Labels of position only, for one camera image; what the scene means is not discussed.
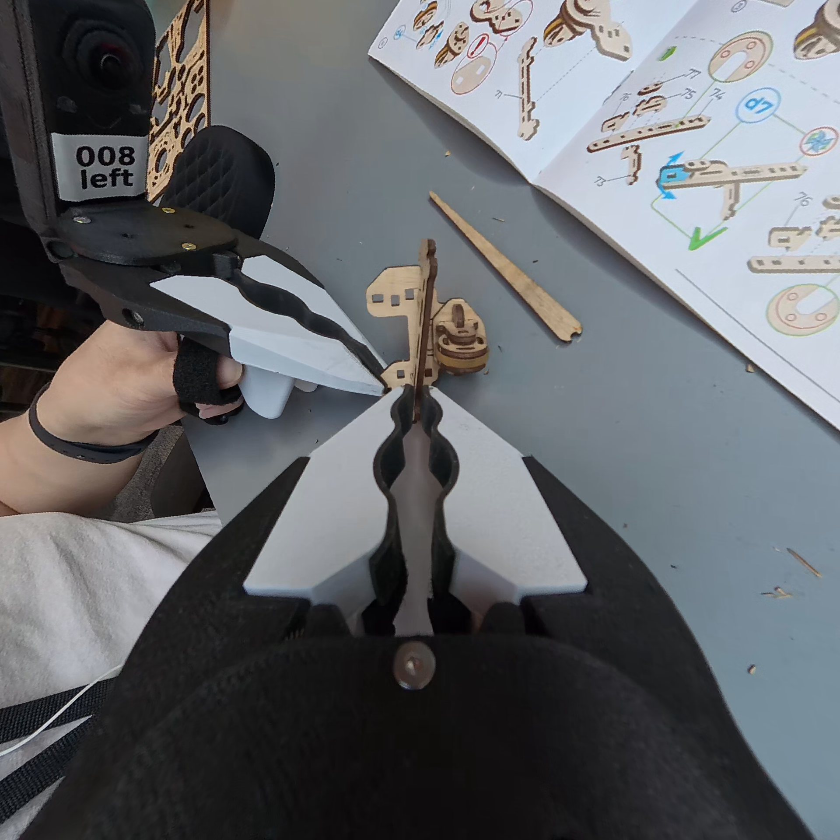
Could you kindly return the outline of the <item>person's left hand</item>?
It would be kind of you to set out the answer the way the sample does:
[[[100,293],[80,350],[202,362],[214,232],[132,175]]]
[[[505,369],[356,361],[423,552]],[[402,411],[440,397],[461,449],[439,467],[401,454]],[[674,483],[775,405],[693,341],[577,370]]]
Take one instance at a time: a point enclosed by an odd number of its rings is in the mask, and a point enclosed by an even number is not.
[[[39,398],[41,426],[69,442],[115,446],[175,423],[186,414],[173,386],[178,345],[174,332],[103,323]]]

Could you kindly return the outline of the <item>black wristband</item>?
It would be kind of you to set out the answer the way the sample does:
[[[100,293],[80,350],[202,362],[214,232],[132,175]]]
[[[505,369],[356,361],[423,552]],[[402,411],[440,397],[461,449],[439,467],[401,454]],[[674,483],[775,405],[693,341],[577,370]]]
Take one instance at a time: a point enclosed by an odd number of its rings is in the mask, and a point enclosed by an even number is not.
[[[43,427],[37,415],[37,405],[39,399],[48,390],[48,388],[49,384],[45,384],[36,393],[33,402],[28,409],[27,417],[29,426],[37,439],[48,449],[58,453],[59,455],[79,460],[84,463],[114,465],[122,463],[132,457],[142,455],[160,433],[157,430],[137,442],[114,446],[71,442],[55,436]]]

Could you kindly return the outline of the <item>person's white shirt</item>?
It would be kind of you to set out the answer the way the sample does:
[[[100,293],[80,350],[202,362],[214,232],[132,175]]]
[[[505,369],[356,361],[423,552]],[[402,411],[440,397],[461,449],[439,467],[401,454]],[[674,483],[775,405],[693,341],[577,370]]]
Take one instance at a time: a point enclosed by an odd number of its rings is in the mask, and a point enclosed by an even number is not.
[[[135,523],[47,512],[1,519],[1,706],[73,697],[121,665],[215,511]]]

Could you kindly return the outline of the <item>laser-cut plywood offcut sheet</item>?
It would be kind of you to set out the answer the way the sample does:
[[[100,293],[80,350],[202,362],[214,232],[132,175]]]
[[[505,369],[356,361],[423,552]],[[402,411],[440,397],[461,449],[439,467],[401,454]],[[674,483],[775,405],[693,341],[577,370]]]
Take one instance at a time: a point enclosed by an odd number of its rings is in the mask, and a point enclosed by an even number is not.
[[[208,2],[188,1],[156,46],[146,186],[161,197],[184,148],[209,124]]]

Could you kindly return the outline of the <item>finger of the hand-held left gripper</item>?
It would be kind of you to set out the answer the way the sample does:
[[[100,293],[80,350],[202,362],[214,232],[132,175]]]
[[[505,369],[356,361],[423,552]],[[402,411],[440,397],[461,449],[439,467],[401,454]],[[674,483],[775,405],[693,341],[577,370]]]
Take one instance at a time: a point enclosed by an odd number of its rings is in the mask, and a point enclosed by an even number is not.
[[[151,287],[230,328],[232,357],[244,365],[346,392],[379,396],[385,386],[340,341],[317,335],[288,316],[253,305],[215,277],[172,276]]]
[[[340,341],[383,383],[384,361],[330,294],[266,255],[246,258],[239,291],[260,309],[288,316],[317,335]]]

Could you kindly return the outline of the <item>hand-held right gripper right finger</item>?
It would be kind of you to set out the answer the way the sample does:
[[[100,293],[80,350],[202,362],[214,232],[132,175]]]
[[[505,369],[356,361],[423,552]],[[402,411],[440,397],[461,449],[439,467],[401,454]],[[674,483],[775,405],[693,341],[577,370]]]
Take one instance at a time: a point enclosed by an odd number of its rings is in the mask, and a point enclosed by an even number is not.
[[[583,592],[587,580],[524,457],[435,387],[423,389],[435,502],[429,618],[468,633],[499,602]]]

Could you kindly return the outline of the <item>tapered wooden stick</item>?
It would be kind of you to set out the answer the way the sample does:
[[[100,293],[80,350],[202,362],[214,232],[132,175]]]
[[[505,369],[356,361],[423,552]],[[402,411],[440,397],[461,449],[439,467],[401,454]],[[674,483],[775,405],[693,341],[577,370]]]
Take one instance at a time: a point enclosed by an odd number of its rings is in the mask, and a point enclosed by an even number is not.
[[[582,333],[580,321],[554,300],[545,289],[515,266],[438,194],[430,192],[429,197],[558,339],[570,342],[575,334]]]

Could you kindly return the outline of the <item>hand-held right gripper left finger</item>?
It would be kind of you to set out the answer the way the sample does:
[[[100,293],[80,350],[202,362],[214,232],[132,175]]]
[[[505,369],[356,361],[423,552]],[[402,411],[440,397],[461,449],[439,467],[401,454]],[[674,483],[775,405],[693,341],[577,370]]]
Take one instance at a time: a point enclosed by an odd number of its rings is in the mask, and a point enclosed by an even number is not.
[[[244,587],[337,606],[393,635],[406,592],[396,502],[414,389],[395,388],[310,456]]]

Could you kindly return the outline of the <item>open assembly instruction booklet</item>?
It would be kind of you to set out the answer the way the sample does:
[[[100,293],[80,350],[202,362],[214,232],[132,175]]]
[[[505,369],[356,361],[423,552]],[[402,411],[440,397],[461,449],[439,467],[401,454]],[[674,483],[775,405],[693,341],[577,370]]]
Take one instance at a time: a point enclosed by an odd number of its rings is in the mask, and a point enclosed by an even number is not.
[[[400,2],[369,55],[839,417],[838,1]]]

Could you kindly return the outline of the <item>wooden part with wheel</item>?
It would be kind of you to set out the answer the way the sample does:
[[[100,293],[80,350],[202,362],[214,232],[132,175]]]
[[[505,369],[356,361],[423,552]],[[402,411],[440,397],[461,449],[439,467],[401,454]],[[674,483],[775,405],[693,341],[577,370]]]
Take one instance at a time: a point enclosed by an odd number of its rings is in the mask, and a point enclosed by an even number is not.
[[[376,318],[405,317],[409,355],[389,364],[382,375],[391,388],[414,385],[421,349],[420,327],[424,278],[420,266],[386,268],[366,289],[366,307]],[[489,358],[487,330],[466,299],[438,299],[433,290],[427,320],[424,383],[433,385],[441,372],[467,375],[483,371]]]

